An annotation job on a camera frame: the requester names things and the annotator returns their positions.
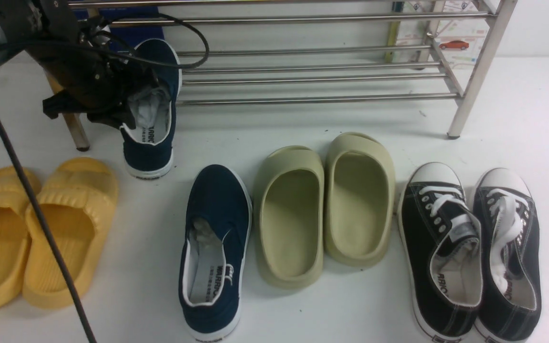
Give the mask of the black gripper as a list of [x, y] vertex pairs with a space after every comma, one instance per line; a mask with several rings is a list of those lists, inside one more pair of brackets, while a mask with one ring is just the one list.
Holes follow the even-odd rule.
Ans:
[[107, 31], [107, 18], [79, 20], [65, 0], [37, 0], [35, 5], [40, 43], [29, 45], [27, 52], [63, 89], [44, 100], [44, 113], [85, 113], [93, 123], [135, 128], [139, 120], [131, 113], [132, 102], [161, 84], [154, 68], [113, 56], [107, 40], [116, 37]]

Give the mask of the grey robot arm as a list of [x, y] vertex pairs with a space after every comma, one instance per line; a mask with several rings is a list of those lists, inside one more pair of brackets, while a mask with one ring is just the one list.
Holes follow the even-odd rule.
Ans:
[[43, 101], [51, 119], [85, 113], [93, 123], [134, 129], [140, 97], [158, 82], [107, 47], [115, 35], [101, 15], [80, 20], [65, 0], [0, 0], [0, 66], [25, 51], [61, 86]]

